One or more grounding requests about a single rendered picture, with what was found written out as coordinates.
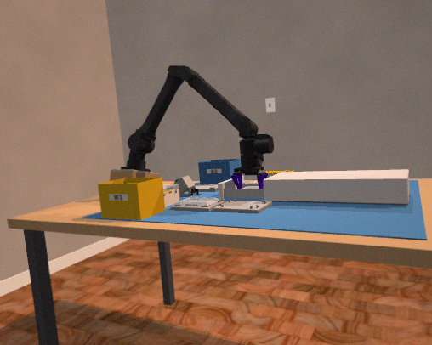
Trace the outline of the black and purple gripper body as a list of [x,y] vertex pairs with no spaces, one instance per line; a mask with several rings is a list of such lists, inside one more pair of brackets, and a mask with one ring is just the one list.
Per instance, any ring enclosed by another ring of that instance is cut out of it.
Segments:
[[255,163],[255,153],[249,154],[247,156],[241,154],[241,164],[242,167],[234,169],[233,175],[238,175],[245,173],[245,175],[264,175],[266,172],[260,172],[259,170],[264,170],[264,167],[256,167]]

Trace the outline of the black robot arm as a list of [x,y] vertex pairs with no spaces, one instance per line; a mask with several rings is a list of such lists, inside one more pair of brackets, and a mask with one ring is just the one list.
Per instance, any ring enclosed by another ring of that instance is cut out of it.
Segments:
[[121,170],[150,171],[145,169],[145,154],[154,150],[156,130],[183,81],[188,82],[239,131],[239,136],[243,138],[240,142],[241,154],[247,156],[255,153],[256,167],[262,167],[264,154],[274,150],[273,137],[269,134],[257,134],[258,126],[190,67],[170,65],[167,79],[145,122],[128,138],[130,154],[127,166],[121,167]]

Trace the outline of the blue bench mat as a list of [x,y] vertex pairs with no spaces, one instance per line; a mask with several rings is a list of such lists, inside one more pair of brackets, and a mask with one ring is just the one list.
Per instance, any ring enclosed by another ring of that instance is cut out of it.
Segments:
[[83,218],[427,240],[418,180],[409,180],[408,206],[272,202],[260,213],[181,211],[171,206],[142,220],[102,218],[101,212]]

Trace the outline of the dark blue open-top bin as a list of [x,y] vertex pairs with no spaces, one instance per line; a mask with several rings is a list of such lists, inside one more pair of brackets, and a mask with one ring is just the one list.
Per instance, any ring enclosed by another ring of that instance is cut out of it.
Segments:
[[200,184],[218,184],[231,179],[234,169],[241,167],[241,159],[198,162]]

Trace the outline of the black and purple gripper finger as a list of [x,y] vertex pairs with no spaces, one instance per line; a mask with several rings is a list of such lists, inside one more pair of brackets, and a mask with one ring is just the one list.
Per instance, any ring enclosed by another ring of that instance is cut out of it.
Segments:
[[[234,181],[236,187],[238,189],[242,189],[242,173],[238,174],[238,175],[232,175],[231,178]],[[237,179],[238,179],[238,181],[237,181]]]
[[257,175],[257,180],[258,180],[258,184],[259,184],[259,189],[263,189],[264,187],[264,182],[263,179],[266,179],[268,176],[268,173],[264,174],[264,175]]

